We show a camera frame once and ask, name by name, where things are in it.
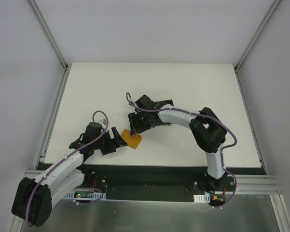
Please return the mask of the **yellow leather card holder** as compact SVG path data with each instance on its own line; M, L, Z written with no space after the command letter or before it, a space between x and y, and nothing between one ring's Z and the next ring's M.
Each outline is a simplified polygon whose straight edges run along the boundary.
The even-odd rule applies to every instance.
M124 129L121 133L121 137L127 143L130 148L137 149L138 145L140 144L142 137L139 134L130 135L130 131Z

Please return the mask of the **black plastic card box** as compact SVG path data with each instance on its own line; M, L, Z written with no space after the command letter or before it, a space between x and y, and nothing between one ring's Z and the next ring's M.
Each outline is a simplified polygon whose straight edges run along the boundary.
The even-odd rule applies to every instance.
M163 106L165 106L167 104L170 104L171 106L173 106L174 105L173 100L156 101L156 102L154 102L153 110L161 109ZM171 123L169 123L169 122L163 122L159 118L158 113L153 113L153 114L154 114L154 122L152 124L153 127L163 126L163 125L168 125L168 126L171 125Z

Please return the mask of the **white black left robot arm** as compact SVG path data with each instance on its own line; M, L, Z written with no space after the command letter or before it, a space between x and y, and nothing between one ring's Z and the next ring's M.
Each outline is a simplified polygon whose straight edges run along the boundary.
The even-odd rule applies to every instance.
M116 127L112 127L111 132L113 135L100 123L90 122L58 161L38 176L20 181L12 214L23 219L29 227L39 227L72 189L93 186L93 170L84 162L97 150L106 155L127 146Z

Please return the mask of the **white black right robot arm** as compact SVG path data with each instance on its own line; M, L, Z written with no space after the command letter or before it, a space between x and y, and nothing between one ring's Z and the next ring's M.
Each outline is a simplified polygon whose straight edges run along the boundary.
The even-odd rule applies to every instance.
M193 137L206 154L207 180L203 190L213 193L221 189L226 177L226 171L221 158L227 129L210 108L193 112L173 105L172 100L152 101L147 95L132 101L130 93L126 100L135 111L128 114L130 135L141 134L149 129L164 125L179 125L191 130Z

